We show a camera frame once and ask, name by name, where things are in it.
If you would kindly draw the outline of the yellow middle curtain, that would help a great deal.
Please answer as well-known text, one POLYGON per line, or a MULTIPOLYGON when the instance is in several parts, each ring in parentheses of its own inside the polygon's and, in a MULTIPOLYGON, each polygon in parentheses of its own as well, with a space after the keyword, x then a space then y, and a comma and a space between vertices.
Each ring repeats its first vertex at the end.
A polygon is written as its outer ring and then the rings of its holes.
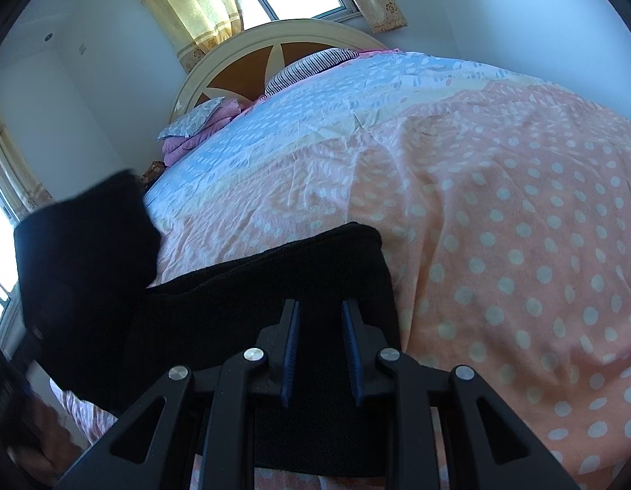
POLYGON ((244 30, 239 0, 141 0, 186 72, 244 30))

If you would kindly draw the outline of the pink folded blanket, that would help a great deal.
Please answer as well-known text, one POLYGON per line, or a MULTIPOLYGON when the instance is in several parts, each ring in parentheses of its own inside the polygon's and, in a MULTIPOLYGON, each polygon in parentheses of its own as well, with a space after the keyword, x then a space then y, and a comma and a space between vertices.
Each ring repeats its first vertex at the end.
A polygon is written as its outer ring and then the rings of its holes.
POLYGON ((166 167, 176 164, 190 151, 194 151, 201 143, 214 136, 218 131, 227 126, 236 117, 241 115, 251 105, 249 101, 241 101, 238 98, 225 98, 222 106, 208 122, 207 126, 197 135, 190 138, 170 137, 160 140, 162 154, 166 167))

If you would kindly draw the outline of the brown patterned bag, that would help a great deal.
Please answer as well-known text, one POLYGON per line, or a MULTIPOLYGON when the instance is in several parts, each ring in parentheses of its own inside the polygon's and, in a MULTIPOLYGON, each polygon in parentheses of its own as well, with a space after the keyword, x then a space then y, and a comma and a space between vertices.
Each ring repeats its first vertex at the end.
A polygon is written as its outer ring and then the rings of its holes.
POLYGON ((150 189, 153 184, 158 181, 158 178, 165 173, 166 165, 160 160, 156 160, 149 165, 149 168, 144 171, 144 174, 140 177, 142 186, 145 189, 150 189))

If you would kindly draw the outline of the pink polka dot bedspread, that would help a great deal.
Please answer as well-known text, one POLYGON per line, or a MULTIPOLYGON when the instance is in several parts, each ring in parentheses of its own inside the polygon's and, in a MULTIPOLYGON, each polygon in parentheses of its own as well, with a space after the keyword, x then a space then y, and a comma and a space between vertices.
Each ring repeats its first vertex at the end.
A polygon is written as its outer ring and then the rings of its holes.
POLYGON ((255 105, 146 195, 158 277, 349 221, 403 350, 471 365, 583 489, 631 458, 631 120, 548 82, 364 54, 255 105))

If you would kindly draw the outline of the grey patterned pillow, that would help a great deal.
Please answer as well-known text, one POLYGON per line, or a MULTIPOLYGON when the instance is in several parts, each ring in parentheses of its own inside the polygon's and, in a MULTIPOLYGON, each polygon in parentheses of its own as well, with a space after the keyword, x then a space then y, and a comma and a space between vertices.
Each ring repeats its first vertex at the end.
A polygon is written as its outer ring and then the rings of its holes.
POLYGON ((190 138, 202 131, 222 106, 225 98, 213 98, 205 103, 199 104, 191 111, 180 115, 173 123, 166 126, 157 136, 157 140, 170 137, 190 138))

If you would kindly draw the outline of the left window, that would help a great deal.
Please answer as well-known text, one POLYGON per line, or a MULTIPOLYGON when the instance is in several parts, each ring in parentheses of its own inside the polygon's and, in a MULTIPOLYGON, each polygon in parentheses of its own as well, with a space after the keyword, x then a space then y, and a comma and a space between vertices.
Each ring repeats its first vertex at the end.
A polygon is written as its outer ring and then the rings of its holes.
POLYGON ((13 218, 0 192, 0 322, 12 302, 18 283, 16 250, 13 231, 17 221, 13 218))

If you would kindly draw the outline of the cream wooden headboard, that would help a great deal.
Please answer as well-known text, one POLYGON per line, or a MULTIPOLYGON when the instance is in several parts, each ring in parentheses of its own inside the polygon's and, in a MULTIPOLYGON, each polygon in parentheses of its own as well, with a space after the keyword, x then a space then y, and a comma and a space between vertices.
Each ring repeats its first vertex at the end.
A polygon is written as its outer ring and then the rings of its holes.
POLYGON ((383 50, 375 37, 320 19, 272 21, 237 34, 203 56, 179 87, 171 120, 217 96, 253 102, 287 65, 329 48, 383 50))

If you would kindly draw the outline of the left window curtain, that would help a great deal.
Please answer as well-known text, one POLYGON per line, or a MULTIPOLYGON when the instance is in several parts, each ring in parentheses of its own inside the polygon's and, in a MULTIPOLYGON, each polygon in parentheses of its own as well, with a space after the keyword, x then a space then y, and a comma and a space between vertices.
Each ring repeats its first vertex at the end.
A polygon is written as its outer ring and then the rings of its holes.
POLYGON ((0 197, 10 219, 18 223, 53 198, 33 174, 0 115, 0 197))

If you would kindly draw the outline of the striped pillow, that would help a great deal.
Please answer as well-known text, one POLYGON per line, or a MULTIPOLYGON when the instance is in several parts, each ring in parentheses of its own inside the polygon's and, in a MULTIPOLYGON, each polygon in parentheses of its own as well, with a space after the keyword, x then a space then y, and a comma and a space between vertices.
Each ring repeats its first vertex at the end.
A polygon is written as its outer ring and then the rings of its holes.
POLYGON ((338 65, 356 59, 358 51, 346 48, 329 48, 317 51, 292 62, 274 75, 264 88, 264 95, 272 96, 300 81, 311 78, 338 65))

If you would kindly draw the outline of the black pants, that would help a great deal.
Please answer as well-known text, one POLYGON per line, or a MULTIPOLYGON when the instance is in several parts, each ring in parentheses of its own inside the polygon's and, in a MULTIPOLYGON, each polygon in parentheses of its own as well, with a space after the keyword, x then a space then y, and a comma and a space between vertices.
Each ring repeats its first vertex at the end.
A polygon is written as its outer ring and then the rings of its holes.
POLYGON ((254 256, 157 283, 160 233, 127 171, 44 207, 14 231, 23 321, 41 333, 39 365, 56 385, 122 415, 171 367, 206 370, 300 306, 294 388, 259 430, 261 465, 379 478, 387 428, 356 406, 343 338, 354 301, 387 343, 401 340, 375 229, 347 223, 254 256))

